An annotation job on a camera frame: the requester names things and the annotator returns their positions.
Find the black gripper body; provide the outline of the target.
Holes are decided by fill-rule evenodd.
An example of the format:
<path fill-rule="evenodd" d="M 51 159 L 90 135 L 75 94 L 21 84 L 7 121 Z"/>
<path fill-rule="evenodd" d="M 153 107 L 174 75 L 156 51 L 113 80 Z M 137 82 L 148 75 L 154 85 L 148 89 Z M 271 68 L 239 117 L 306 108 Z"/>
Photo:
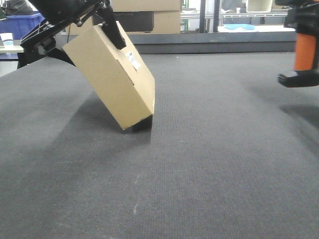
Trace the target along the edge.
<path fill-rule="evenodd" d="M 30 3 L 42 14 L 44 20 L 20 41 L 25 51 L 31 51 L 53 37 L 70 24 L 81 27 L 100 9 L 108 15 L 108 0 L 31 0 Z"/>
<path fill-rule="evenodd" d="M 276 0 L 275 4 L 290 7 L 284 20 L 285 28 L 304 34 L 319 33 L 318 0 Z"/>

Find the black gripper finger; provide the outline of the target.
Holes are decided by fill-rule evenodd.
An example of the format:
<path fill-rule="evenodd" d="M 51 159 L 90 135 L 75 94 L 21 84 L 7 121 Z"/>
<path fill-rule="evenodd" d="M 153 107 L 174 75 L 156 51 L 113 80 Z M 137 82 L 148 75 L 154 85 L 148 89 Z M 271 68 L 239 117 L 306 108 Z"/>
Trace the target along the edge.
<path fill-rule="evenodd" d="M 61 61 L 64 61 L 64 62 L 66 62 L 68 64 L 71 64 L 71 65 L 75 66 L 75 64 L 69 58 L 69 56 L 61 49 L 53 48 L 53 49 L 51 49 L 50 51 L 47 52 L 47 56 L 59 59 Z"/>
<path fill-rule="evenodd" d="M 106 4 L 102 5 L 97 10 L 97 15 L 102 18 L 102 30 L 113 45 L 119 50 L 125 48 L 126 42 L 120 33 L 112 7 Z"/>

